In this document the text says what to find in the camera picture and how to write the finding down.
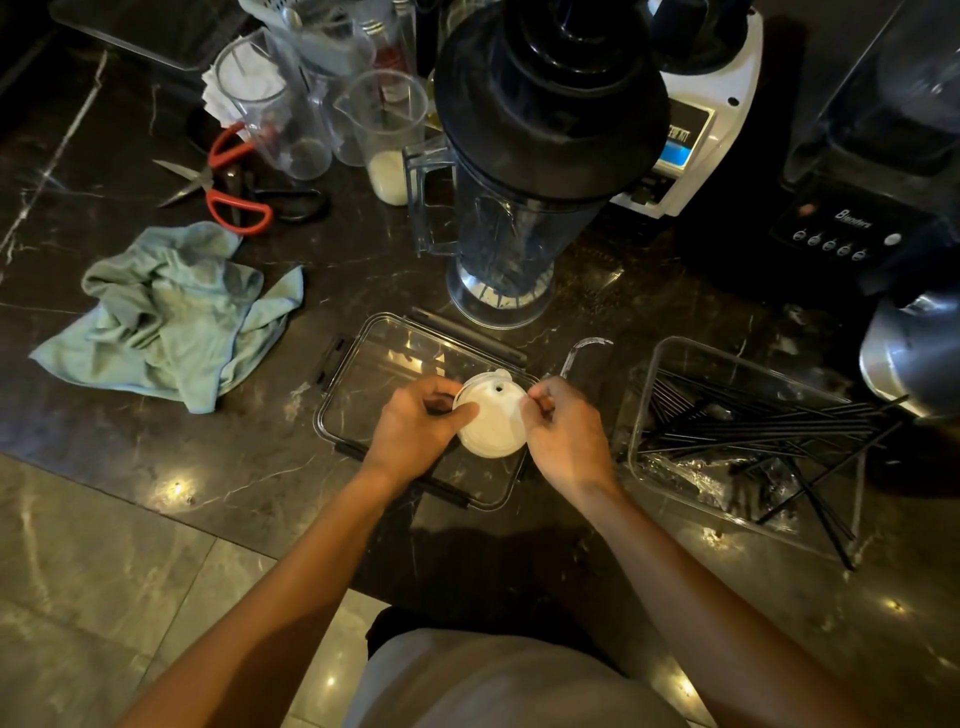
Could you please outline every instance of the hand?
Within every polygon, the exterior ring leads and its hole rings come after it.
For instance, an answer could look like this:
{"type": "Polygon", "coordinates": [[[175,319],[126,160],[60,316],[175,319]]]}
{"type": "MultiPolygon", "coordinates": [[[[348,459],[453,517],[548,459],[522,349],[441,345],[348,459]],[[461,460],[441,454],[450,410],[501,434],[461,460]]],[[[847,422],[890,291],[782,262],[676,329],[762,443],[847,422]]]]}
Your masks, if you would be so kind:
{"type": "Polygon", "coordinates": [[[534,462],[577,510],[584,511],[591,490],[621,492],[600,413],[566,379],[552,376],[531,387],[520,414],[534,462]]]}
{"type": "Polygon", "coordinates": [[[468,402],[449,412],[463,386],[442,376],[425,376],[397,389],[383,407],[361,473],[383,481],[390,498],[426,473],[480,411],[476,402],[468,402]],[[448,414],[431,415],[427,407],[448,414]]]}

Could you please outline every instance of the blender handle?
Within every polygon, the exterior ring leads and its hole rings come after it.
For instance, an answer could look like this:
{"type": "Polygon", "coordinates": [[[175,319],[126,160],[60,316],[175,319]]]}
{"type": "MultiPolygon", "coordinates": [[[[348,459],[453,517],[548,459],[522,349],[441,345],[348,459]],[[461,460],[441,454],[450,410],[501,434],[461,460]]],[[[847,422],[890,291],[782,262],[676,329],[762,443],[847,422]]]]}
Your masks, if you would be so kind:
{"type": "Polygon", "coordinates": [[[423,194],[427,174],[452,167],[456,163],[453,150],[442,134],[403,149],[403,169],[407,178],[407,207],[417,242],[417,255],[456,255],[457,241],[438,243],[430,229],[429,211],[423,194]]]}

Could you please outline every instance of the black marble counter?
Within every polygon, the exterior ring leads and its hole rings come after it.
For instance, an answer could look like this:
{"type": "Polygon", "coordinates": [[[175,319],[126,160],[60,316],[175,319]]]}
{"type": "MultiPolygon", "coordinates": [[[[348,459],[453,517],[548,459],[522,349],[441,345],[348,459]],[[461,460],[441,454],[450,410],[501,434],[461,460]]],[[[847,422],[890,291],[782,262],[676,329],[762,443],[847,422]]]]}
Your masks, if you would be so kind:
{"type": "MultiPolygon", "coordinates": [[[[91,307],[83,271],[146,226],[207,217],[199,196],[155,208],[179,183],[151,159],[201,163],[182,135],[182,104],[99,48],[48,55],[3,99],[0,119],[0,450],[278,557],[357,468],[312,427],[321,400],[312,377],[326,347],[379,311],[419,306],[463,323],[446,295],[444,260],[417,258],[406,210],[378,202],[363,170],[335,163],[320,180],[333,201],[325,220],[276,225],[241,246],[236,259],[263,271],[268,286],[302,264],[306,297],[216,413],[190,415],[178,402],[48,376],[27,354],[91,307]]],[[[640,362],[660,339],[680,334],[830,389],[850,383],[827,365],[830,352],[850,343],[837,322],[724,293],[685,269],[668,235],[645,242],[616,212],[602,213],[561,256],[549,310],[496,334],[526,352],[533,375],[558,372],[585,336],[610,337],[618,360],[640,362]]],[[[900,466],[898,483],[917,472],[900,466]]],[[[941,476],[924,477],[936,483],[918,490],[939,487],[941,476]]],[[[632,488],[698,558],[879,713],[919,724],[955,708],[956,500],[871,488],[854,559],[860,569],[845,574],[829,559],[632,488]]],[[[520,615],[528,625],[579,623],[625,671],[703,717],[609,552],[536,473],[495,513],[402,498],[374,534],[354,586],[448,622],[520,615]]]]}

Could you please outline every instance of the person's left hand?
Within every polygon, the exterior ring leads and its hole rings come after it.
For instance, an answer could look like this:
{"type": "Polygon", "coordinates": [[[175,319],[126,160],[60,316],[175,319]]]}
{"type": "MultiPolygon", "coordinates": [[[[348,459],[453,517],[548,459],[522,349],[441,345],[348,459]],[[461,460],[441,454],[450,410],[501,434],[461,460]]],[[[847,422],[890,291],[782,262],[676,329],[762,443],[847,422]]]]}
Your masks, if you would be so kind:
{"type": "Polygon", "coordinates": [[[462,388],[452,379],[425,376],[397,389],[380,414],[361,473],[382,480],[390,497],[426,473],[453,436],[480,411],[478,404],[468,402],[445,415],[427,412],[427,407],[449,410],[462,388]]]}

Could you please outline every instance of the brand logo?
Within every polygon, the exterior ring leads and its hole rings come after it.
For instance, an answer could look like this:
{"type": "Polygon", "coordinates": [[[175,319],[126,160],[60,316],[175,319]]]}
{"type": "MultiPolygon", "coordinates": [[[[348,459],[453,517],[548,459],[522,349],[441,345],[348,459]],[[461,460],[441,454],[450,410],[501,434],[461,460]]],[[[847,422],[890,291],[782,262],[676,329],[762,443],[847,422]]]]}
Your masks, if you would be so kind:
{"type": "Polygon", "coordinates": [[[858,217],[853,217],[850,215],[848,209],[842,209],[833,216],[836,220],[839,220],[841,223],[846,223],[847,225],[853,225],[855,228],[862,228],[863,230],[867,228],[872,228],[873,223],[868,223],[866,220],[861,220],[858,217]]]}
{"type": "Polygon", "coordinates": [[[673,124],[671,124],[670,132],[667,134],[667,137],[673,139],[674,141],[679,141],[681,144],[685,144],[690,138],[690,131],[688,129],[684,129],[683,127],[675,127],[673,124]]]}

